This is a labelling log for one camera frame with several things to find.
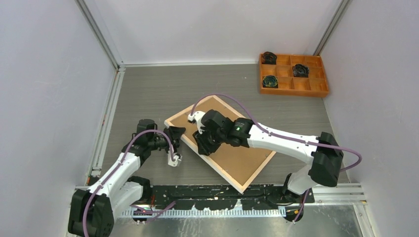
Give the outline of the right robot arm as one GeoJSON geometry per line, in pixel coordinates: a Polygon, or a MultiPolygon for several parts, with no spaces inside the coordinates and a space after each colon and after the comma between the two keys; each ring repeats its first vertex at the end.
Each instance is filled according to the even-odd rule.
{"type": "Polygon", "coordinates": [[[231,120],[216,110],[197,111],[187,119],[197,126],[193,137],[201,155],[209,156],[222,144],[228,144],[267,149],[305,162],[304,168],[286,177],[281,192],[287,202],[296,202],[316,185],[337,185],[343,153],[336,149],[337,142],[329,133],[322,132],[320,136],[293,134],[248,118],[231,120]]]}

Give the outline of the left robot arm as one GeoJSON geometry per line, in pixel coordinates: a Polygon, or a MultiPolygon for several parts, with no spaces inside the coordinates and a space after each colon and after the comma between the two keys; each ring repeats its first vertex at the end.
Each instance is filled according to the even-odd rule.
{"type": "Polygon", "coordinates": [[[176,126],[158,130],[152,119],[141,119],[111,168],[86,190],[74,192],[68,232],[80,237],[108,237],[123,211],[135,202],[147,204],[153,195],[150,180],[134,172],[153,151],[164,151],[168,165],[178,166],[182,156],[177,148],[185,131],[176,126]]]}

